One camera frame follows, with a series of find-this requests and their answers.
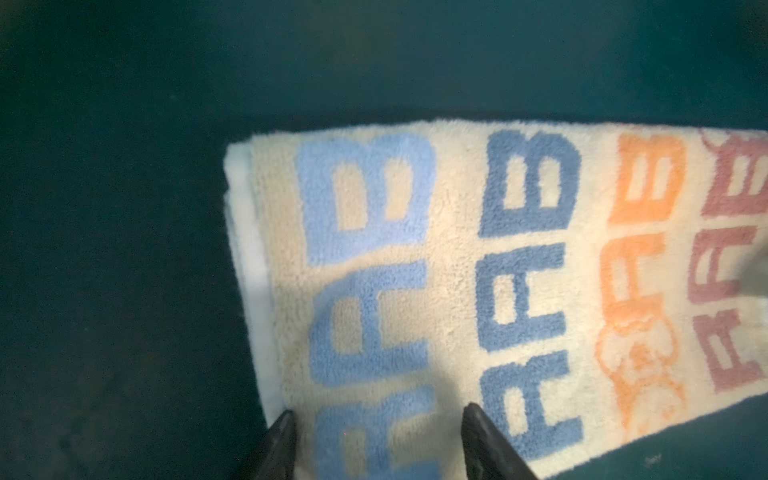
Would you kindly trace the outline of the rabbit letter print towel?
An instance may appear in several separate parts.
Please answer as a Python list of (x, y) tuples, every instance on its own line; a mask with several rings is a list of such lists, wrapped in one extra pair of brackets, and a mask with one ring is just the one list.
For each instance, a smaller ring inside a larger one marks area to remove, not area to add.
[(431, 121), (227, 148), (298, 479), (462, 479), (479, 405), (547, 478), (767, 391), (767, 135)]

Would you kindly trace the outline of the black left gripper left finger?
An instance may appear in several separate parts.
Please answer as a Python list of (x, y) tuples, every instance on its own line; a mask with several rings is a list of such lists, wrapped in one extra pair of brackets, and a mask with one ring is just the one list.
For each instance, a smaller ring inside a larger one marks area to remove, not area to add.
[(284, 411), (269, 427), (259, 444), (239, 464), (235, 480), (292, 480), (297, 452), (297, 421), (292, 410)]

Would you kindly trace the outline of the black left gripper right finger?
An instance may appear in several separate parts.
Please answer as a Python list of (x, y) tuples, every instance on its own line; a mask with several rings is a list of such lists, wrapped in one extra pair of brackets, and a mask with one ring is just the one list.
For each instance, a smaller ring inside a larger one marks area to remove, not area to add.
[(538, 479), (478, 404), (464, 407), (460, 433), (468, 480)]

